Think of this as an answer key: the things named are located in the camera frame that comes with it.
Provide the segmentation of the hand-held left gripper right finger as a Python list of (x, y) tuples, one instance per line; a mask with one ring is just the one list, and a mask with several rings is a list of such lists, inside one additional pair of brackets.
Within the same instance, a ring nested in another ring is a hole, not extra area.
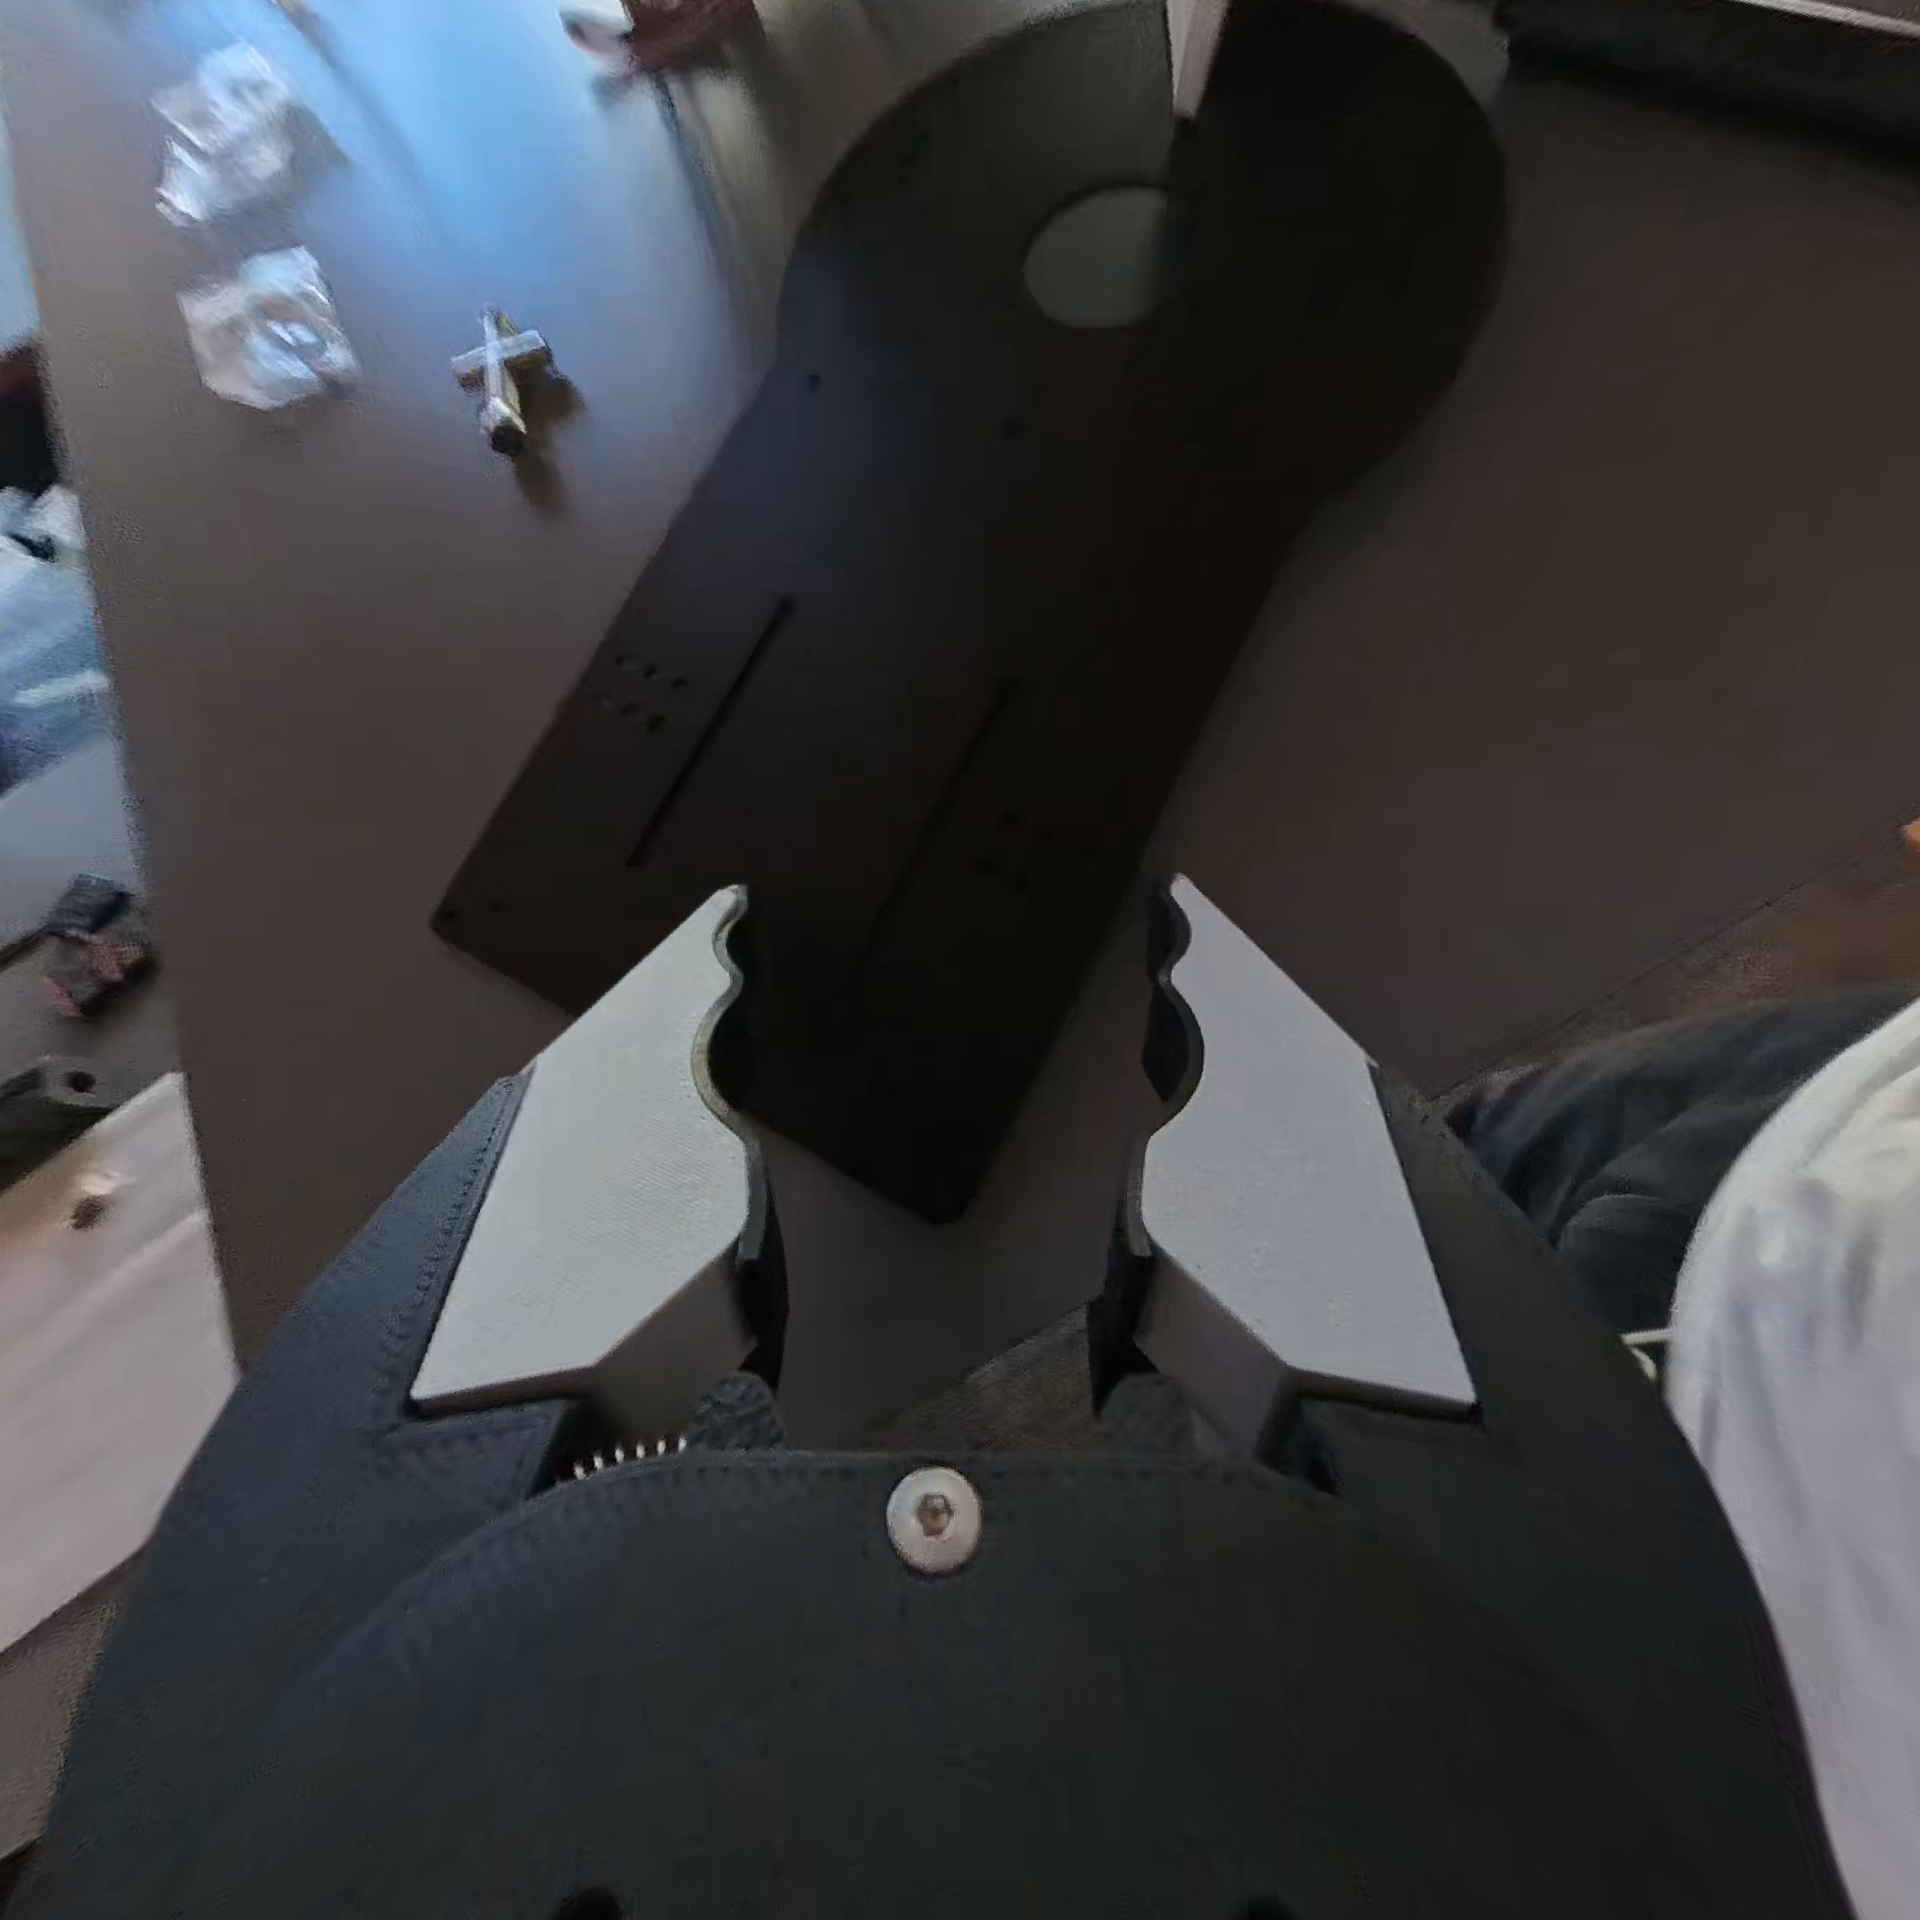
[(1373, 1056), (1189, 876), (1152, 890), (1146, 979), (1157, 1111), (1086, 1307), (1095, 1411), (1165, 1379), (1230, 1452), (1305, 1399), (1472, 1417)]

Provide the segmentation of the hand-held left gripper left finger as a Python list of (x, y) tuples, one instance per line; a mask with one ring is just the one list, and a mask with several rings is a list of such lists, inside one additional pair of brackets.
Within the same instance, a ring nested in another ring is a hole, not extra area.
[(725, 886), (518, 1074), (413, 1380), (420, 1414), (581, 1399), (613, 1436), (679, 1436), (723, 1379), (778, 1386), (778, 1202), (723, 1086), (746, 934), (748, 888)]

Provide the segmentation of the black metal base plate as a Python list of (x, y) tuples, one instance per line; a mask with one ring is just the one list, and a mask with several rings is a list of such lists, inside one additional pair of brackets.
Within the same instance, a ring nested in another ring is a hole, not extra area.
[(723, 1089), (974, 1206), (1310, 517), (1423, 422), (1503, 266), (1453, 59), (1236, 3), (1041, 15), (853, 144), (750, 405), (438, 905), (581, 1015), (748, 888)]

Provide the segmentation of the dark desk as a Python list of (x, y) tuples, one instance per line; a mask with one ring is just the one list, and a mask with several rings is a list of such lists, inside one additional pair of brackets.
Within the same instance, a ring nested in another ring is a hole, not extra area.
[[(450, 879), (750, 405), (830, 174), (1060, 10), (763, 3), (610, 86), (553, 3), (4, 3), (42, 345), (146, 830), (242, 1369), (569, 1012), (450, 947)], [(255, 43), (286, 189), (156, 213), (149, 93)], [(1387, 1071), (1451, 1089), (1917, 814), (1917, 159), (1521, 52), (1503, 266), (1423, 422), (1286, 548), (974, 1206), (763, 1127), (784, 1404), (827, 1442), (1101, 1282), (1144, 896), (1197, 881)], [(305, 245), (358, 382), (210, 394), (175, 293)], [(563, 402), (491, 450), (487, 302)]]

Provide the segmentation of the person's white shirt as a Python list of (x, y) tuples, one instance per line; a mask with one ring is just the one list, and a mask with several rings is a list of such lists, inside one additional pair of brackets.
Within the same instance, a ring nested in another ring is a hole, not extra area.
[(1713, 1187), (1670, 1411), (1773, 1618), (1852, 1908), (1917, 1915), (1917, 1005)]

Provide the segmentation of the silver cross wrench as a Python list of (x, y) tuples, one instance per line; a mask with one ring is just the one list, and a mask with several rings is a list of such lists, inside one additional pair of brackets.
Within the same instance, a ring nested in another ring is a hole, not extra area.
[(457, 387), (474, 402), (476, 429), (492, 453), (518, 461), (563, 402), (563, 376), (549, 338), (487, 302), (476, 345), (450, 360)]

